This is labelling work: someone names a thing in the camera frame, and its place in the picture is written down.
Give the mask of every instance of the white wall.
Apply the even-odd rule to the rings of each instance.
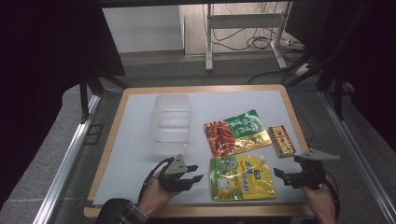
[[[119,53],[183,49],[178,6],[103,9]]]

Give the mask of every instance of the clear plastic bin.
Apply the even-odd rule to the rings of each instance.
[[[191,105],[186,94],[163,94],[155,99],[148,140],[156,154],[175,156],[189,149]]]

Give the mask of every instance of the plaid shirt sleeve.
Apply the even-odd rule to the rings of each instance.
[[[148,219],[149,217],[134,204],[128,203],[125,209],[119,214],[116,224],[144,224]]]

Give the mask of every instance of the hand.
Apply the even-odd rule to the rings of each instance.
[[[140,211],[151,216],[156,211],[162,209],[166,204],[180,192],[168,192],[161,188],[157,177],[160,172],[155,173],[146,185],[142,199],[137,206]]]
[[[316,190],[308,187],[301,187],[301,190],[320,224],[336,223],[334,200],[332,193],[326,185],[322,184],[321,188]]]

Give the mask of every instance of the snack bag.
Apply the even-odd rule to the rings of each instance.
[[[275,198],[268,166],[254,156],[216,157],[210,160],[212,201]]]
[[[206,123],[204,131],[214,157],[231,156],[272,143],[254,109],[236,117]]]

